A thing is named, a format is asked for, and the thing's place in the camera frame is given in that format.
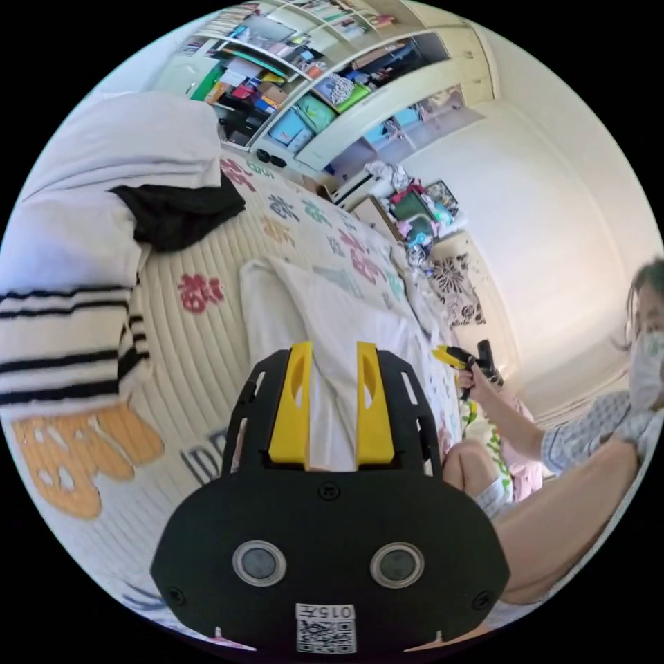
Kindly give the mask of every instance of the paper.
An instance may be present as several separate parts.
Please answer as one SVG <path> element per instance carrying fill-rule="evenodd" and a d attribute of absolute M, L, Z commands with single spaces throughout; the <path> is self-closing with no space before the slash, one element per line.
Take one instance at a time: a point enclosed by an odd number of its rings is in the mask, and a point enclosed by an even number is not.
<path fill-rule="evenodd" d="M 263 71 L 263 68 L 254 62 L 244 59 L 243 57 L 234 57 L 228 63 L 228 69 L 230 71 L 236 71 L 238 74 L 244 74 L 245 78 L 253 78 L 258 76 L 260 72 Z"/>
<path fill-rule="evenodd" d="M 231 71 L 227 69 L 219 79 L 222 83 L 228 83 L 231 87 L 237 88 L 239 85 L 242 85 L 247 77 L 244 74 L 240 74 L 236 71 Z"/>

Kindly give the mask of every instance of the knee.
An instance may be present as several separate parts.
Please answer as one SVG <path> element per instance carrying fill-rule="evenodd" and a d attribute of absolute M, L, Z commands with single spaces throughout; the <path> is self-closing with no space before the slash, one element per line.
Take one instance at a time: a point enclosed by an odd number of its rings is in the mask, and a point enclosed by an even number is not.
<path fill-rule="evenodd" d="M 631 441 L 625 441 L 614 436 L 604 443 L 592 458 L 597 458 L 598 463 L 610 467 L 631 468 L 634 473 L 638 469 L 636 445 Z"/>
<path fill-rule="evenodd" d="M 629 485 L 638 472 L 636 445 L 613 436 L 593 454 L 588 466 L 604 477 L 613 476 Z"/>
<path fill-rule="evenodd" d="M 466 438 L 457 443 L 448 452 L 448 457 L 459 457 L 463 454 L 487 454 L 485 445 L 474 438 Z"/>

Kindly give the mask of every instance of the hand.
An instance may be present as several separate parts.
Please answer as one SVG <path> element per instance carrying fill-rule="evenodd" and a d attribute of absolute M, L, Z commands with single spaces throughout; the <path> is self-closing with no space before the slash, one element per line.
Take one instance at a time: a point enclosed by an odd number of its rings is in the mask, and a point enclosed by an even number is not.
<path fill-rule="evenodd" d="M 483 405 L 487 398 L 494 394 L 493 386 L 477 363 L 473 364 L 470 371 L 459 372 L 459 385 L 463 389 L 470 389 L 470 398 L 480 405 Z"/>

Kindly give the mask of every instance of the woman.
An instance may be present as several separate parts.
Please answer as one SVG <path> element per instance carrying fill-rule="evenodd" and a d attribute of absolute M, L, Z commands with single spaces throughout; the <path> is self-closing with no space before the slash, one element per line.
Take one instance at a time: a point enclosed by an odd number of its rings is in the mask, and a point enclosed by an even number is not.
<path fill-rule="evenodd" d="M 476 365 L 461 372 L 460 385 L 515 451 L 559 476 L 523 502 L 505 505 L 483 446 L 464 441 L 446 456 L 443 480 L 473 496 L 492 519 L 511 571 L 485 623 L 463 639 L 542 604 L 594 554 L 629 505 L 664 420 L 664 259 L 636 274 L 627 319 L 629 390 L 599 397 L 585 417 L 548 431 L 500 399 Z"/>

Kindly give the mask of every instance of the mattress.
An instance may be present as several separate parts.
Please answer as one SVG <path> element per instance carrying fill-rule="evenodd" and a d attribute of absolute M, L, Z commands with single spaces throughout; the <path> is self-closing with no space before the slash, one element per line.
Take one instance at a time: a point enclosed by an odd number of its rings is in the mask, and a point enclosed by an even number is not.
<path fill-rule="evenodd" d="M 126 607 L 191 636 L 149 565 L 175 507 L 221 471 L 225 427 L 251 369 L 241 267 L 280 258 L 416 320 L 389 240 L 251 157 L 226 154 L 221 164 L 246 210 L 142 267 L 143 321 L 133 331 L 145 334 L 151 378 L 117 407 L 3 424 L 31 499 L 73 559 Z M 461 438 L 457 393 L 448 367 L 432 371 L 443 445 Z"/>

